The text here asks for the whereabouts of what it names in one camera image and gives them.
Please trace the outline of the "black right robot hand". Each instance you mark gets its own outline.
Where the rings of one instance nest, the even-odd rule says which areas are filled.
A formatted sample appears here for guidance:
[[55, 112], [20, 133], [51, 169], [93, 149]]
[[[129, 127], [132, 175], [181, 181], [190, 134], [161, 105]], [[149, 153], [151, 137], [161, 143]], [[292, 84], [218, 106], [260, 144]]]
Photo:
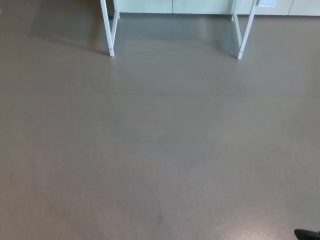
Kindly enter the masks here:
[[320, 240], [320, 232], [307, 230], [307, 229], [295, 229], [294, 235], [298, 240]]

